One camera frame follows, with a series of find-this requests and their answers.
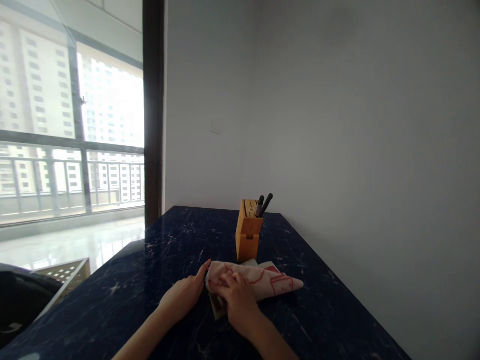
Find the white wall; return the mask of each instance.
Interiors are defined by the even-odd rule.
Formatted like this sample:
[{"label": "white wall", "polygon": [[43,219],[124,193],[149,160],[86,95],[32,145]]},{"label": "white wall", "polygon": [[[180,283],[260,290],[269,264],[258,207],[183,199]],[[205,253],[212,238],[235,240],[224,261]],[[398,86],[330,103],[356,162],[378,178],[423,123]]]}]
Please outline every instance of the white wall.
[{"label": "white wall", "polygon": [[473,359],[479,3],[263,5],[242,195],[272,192],[413,359]]},{"label": "white wall", "polygon": [[255,0],[168,2],[165,210],[239,207],[258,10]]}]

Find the wooden knife block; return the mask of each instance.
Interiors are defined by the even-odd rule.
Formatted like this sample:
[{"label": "wooden knife block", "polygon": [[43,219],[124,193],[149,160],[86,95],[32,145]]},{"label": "wooden knife block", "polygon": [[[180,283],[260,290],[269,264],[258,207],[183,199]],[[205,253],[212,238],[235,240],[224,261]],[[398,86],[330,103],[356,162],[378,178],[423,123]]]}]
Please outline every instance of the wooden knife block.
[{"label": "wooden knife block", "polygon": [[236,226],[236,256],[238,263],[250,259],[257,260],[260,242],[260,230],[264,219],[255,216],[257,200],[242,200],[238,224]]}]

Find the white cloth with red pattern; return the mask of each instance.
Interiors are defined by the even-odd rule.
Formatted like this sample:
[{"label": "white cloth with red pattern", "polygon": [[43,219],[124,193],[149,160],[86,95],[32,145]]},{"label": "white cloth with red pattern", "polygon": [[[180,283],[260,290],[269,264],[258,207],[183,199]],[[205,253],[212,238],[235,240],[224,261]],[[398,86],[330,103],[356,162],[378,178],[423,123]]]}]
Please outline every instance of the white cloth with red pattern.
[{"label": "white cloth with red pattern", "polygon": [[221,274],[241,273],[244,279],[247,279],[253,289],[256,300],[272,298],[277,295],[286,294],[301,289],[304,283],[298,279],[281,273],[271,264],[267,268],[258,266],[237,265],[231,262],[212,261],[210,269],[205,278],[207,290],[212,293],[211,284],[226,284],[219,279]]}]

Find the dark blue marble countertop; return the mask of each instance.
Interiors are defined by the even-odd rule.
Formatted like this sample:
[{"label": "dark blue marble countertop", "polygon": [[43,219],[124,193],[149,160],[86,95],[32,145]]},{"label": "dark blue marble countertop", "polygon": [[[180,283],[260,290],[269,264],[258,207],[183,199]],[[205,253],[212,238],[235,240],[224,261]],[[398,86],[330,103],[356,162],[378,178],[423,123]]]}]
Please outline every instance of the dark blue marble countertop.
[{"label": "dark blue marble countertop", "polygon": [[[111,359],[178,280],[208,259],[236,263],[239,212],[175,206],[0,352],[2,360]],[[409,359],[281,214],[267,213],[258,263],[273,261],[304,288],[259,303],[301,359]],[[209,297],[151,359],[257,359]]]}]

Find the dark brown door frame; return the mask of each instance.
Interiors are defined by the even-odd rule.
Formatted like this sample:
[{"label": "dark brown door frame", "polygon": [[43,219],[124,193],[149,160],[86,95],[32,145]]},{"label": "dark brown door frame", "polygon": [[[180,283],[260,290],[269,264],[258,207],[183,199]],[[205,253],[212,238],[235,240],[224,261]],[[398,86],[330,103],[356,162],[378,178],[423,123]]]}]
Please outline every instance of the dark brown door frame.
[{"label": "dark brown door frame", "polygon": [[162,216],[165,0],[143,0],[145,225]]}]

